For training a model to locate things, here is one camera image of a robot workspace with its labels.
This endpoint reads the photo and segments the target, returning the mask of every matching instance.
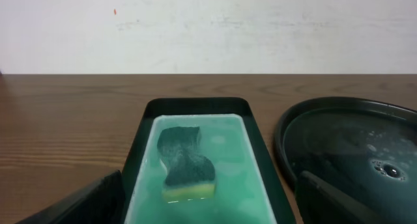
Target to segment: black tray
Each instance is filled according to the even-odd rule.
[[[295,223],[249,104],[241,98],[162,98],[148,103],[122,171],[126,216],[153,120],[161,115],[236,114],[242,117],[277,223]]]
[[[277,223],[295,223],[294,215],[263,142],[261,132],[256,125],[247,101],[241,98],[167,98],[149,102],[124,164],[122,174],[120,171],[116,171],[101,178],[19,223],[124,223],[153,120],[161,115],[228,113],[239,115],[244,121]]]
[[[375,223],[381,222],[377,219],[415,223],[417,112],[359,98],[316,98],[296,104],[282,115],[274,142],[280,169],[296,191],[305,221],[314,219],[312,213],[328,217],[327,211],[336,208],[341,214],[338,220],[361,220],[352,223],[369,223],[364,221],[369,216],[376,217],[371,218]],[[320,199],[308,197],[314,188],[321,193]],[[337,195],[330,195],[330,190]],[[341,197],[352,202],[343,204],[346,199]],[[318,201],[328,202],[319,207]],[[352,204],[365,206],[369,212],[358,211],[354,208],[358,205]]]

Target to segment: sponge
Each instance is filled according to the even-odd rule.
[[[167,168],[162,189],[162,197],[167,202],[214,196],[216,171],[208,158],[198,154],[199,140],[200,127],[162,130],[157,147]]]

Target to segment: water droplet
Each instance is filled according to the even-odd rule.
[[[399,170],[392,165],[384,165],[384,171],[388,176],[393,178],[398,178],[400,176]]]
[[[377,148],[376,147],[374,147],[373,145],[370,145],[370,144],[368,144],[368,145],[366,145],[371,151],[373,151],[373,152],[376,152],[377,151]]]

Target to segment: wooden table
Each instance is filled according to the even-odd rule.
[[[0,223],[121,170],[148,101],[209,96],[249,101],[272,156],[273,129],[292,105],[354,96],[417,109],[417,75],[0,76]]]

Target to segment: white wall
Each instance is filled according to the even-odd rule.
[[[0,0],[0,70],[417,73],[417,0]]]

